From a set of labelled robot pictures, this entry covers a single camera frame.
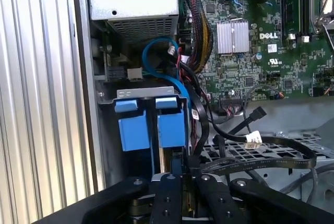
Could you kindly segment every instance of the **metal bracket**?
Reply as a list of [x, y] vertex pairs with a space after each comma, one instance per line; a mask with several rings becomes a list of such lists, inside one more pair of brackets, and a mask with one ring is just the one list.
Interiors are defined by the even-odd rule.
[[316, 34], [324, 33], [327, 37], [332, 50], [334, 51], [334, 43], [330, 32], [334, 30], [334, 20], [330, 16], [324, 14], [325, 8], [329, 0], [325, 0], [323, 7], [321, 8], [319, 16], [315, 15], [315, 0], [309, 0], [310, 3], [310, 18], [312, 26]]

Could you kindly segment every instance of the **black cable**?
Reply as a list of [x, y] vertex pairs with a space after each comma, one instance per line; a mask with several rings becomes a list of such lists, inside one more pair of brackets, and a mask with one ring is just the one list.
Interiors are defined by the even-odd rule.
[[[244, 99], [243, 115], [244, 115], [244, 120], [245, 120], [245, 121], [247, 120], [246, 109], [247, 109], [247, 106], [248, 106], [248, 103], [249, 103], [248, 100], [251, 98], [250, 96], [251, 96], [252, 92], [254, 92], [254, 91], [255, 91], [256, 89], [258, 89], [258, 88], [268, 88], [268, 89], [271, 89], [271, 90], [273, 90], [274, 92], [276, 92], [276, 93], [278, 93], [278, 94], [280, 93], [280, 91], [277, 90], [275, 87], [272, 87], [272, 86], [270, 86], [270, 85], [266, 85], [266, 84], [258, 84], [258, 85], [255, 85], [254, 87], [252, 87], [252, 88], [248, 91], [248, 93], [246, 94], [245, 99]], [[249, 127], [248, 124], [247, 124], [246, 127], [247, 127], [249, 133], [251, 133], [252, 131], [251, 131], [251, 128]]]
[[[334, 170], [334, 163], [322, 166], [320, 168], [317, 168], [316, 172], [319, 175], [319, 174], [326, 173], [326, 172], [332, 171], [332, 170]], [[283, 194], [290, 194], [292, 191], [294, 191], [298, 187], [300, 187], [303, 183], [305, 183], [309, 179], [312, 179], [312, 177], [313, 177], [312, 172], [307, 173], [303, 177], [300, 177], [298, 180], [295, 180], [291, 184], [289, 184], [289, 185], [285, 186], [284, 188], [282, 188], [280, 190], [280, 192], [283, 193]]]
[[185, 87], [188, 90], [190, 99], [192, 101], [192, 105], [195, 107], [195, 110], [198, 112], [199, 122], [202, 128], [202, 135], [199, 141], [197, 142], [196, 147], [193, 149], [194, 150], [193, 154], [196, 156], [200, 156], [204, 148], [205, 142], [208, 140], [209, 134], [210, 134], [208, 116], [200, 100], [200, 97], [196, 94], [193, 87], [189, 83], [185, 83]]
[[251, 122], [254, 122], [256, 120], [261, 119], [262, 117], [266, 116], [267, 113], [263, 110], [262, 107], [258, 107], [256, 108], [250, 115], [249, 117], [244, 120], [243, 122], [241, 122], [238, 126], [236, 126], [234, 129], [232, 129], [231, 131], [229, 131], [229, 134], [237, 134], [238, 132], [240, 132], [242, 129], [244, 129], [245, 127], [249, 126], [249, 124]]
[[[203, 96], [207, 103], [207, 107], [210, 113], [210, 117], [213, 118], [212, 110], [210, 108], [209, 100], [206, 98], [206, 96]], [[216, 130], [218, 134], [220, 134], [222, 137], [239, 142], [239, 143], [247, 143], [247, 139], [244, 136], [236, 136], [228, 134], [215, 125], [213, 122], [212, 124], [213, 128]], [[217, 175], [225, 175], [228, 173], [234, 173], [234, 172], [241, 172], [241, 171], [247, 171], [247, 170], [255, 170], [260, 168], [296, 168], [296, 169], [309, 169], [313, 168], [316, 165], [316, 155], [315, 153], [309, 149], [308, 147], [304, 146], [301, 143], [296, 142], [292, 139], [277, 137], [277, 136], [262, 136], [262, 142], [268, 143], [268, 144], [276, 144], [276, 145], [282, 145], [290, 147], [296, 151], [301, 152], [304, 154], [308, 159], [282, 159], [282, 158], [268, 158], [266, 160], [256, 160], [256, 161], [246, 161], [238, 163], [238, 165], [227, 165], [223, 167], [214, 169], [209, 169], [209, 172], [217, 174]]]
[[180, 62], [180, 68], [182, 68], [184, 71], [186, 71], [189, 74], [189, 77], [194, 82], [193, 85], [194, 85], [195, 91], [200, 96], [200, 93], [201, 93], [200, 85], [199, 85], [198, 77], [195, 74], [195, 72], [187, 64], [183, 63], [182, 61]]
[[[227, 162], [233, 162], [234, 166], [236, 165], [236, 163], [241, 163], [241, 160], [238, 158], [234, 158], [234, 157], [225, 157], [225, 158], [221, 158], [219, 159], [219, 165], [222, 164], [226, 164]], [[203, 170], [204, 165], [201, 166], [201, 170], [202, 173], [207, 173], [206, 170]], [[249, 171], [245, 171], [254, 181], [260, 183], [261, 185], [267, 186], [269, 187], [268, 183], [265, 181], [265, 179], [263, 179], [256, 171], [253, 170], [249, 170]]]
[[312, 173], [312, 178], [313, 178], [313, 187], [311, 190], [311, 193], [309, 194], [308, 198], [307, 198], [307, 203], [311, 204], [314, 201], [314, 198], [317, 194], [317, 189], [318, 189], [318, 174], [317, 174], [317, 170], [315, 170], [314, 168], [311, 168], [311, 173]]
[[[226, 158], [226, 146], [225, 146], [225, 139], [223, 137], [221, 137], [220, 135], [216, 135], [214, 138], [213, 138], [213, 143], [215, 145], [218, 145], [218, 148], [219, 148], [219, 156], [220, 158]], [[228, 186], [231, 184], [231, 178], [230, 178], [230, 175], [227, 174], [225, 175], [226, 177], [226, 182], [228, 184]]]
[[234, 118], [233, 115], [230, 116], [222, 116], [222, 117], [218, 117], [216, 119], [213, 119], [214, 123], [217, 125], [221, 125], [224, 124], [225, 122], [229, 121], [230, 119]]

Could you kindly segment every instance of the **white label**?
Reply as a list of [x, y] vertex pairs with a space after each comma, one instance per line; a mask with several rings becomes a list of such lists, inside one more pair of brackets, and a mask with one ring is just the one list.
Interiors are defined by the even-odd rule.
[[277, 53], [277, 45], [269, 44], [268, 45], [268, 53]]
[[247, 143], [245, 149], [259, 148], [262, 144], [262, 139], [259, 131], [254, 131], [246, 135]]
[[278, 39], [278, 36], [275, 32], [260, 33], [260, 39], [261, 40]]
[[193, 119], [199, 121], [198, 112], [195, 109], [192, 109]]
[[260, 146], [260, 143], [246, 143], [245, 149], [258, 149]]
[[190, 56], [187, 56], [187, 55], [181, 55], [181, 61], [182, 61], [183, 63], [186, 63], [186, 64], [187, 64], [187, 61], [188, 61], [189, 57], [190, 57]]

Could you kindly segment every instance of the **ribbed metal panel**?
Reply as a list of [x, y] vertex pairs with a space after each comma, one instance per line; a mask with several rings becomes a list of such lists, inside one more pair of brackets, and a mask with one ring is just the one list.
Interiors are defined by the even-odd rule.
[[0, 223], [93, 193], [73, 0], [0, 0]]
[[216, 51], [218, 54], [249, 51], [248, 21], [233, 20], [217, 23]]
[[225, 54], [233, 52], [232, 25], [229, 22], [217, 23], [217, 53]]

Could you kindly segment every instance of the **blue drive caddy tab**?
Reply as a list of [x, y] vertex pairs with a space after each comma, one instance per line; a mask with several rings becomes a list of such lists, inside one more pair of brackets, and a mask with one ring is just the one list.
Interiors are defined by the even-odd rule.
[[[117, 101], [116, 113], [135, 112], [138, 110], [137, 100]], [[123, 151], [150, 148], [147, 129], [146, 110], [143, 115], [118, 120]]]
[[[178, 108], [176, 97], [156, 99], [156, 109], [175, 109]], [[179, 113], [158, 115], [158, 136], [159, 146], [183, 147], [185, 146], [185, 119], [184, 111]]]

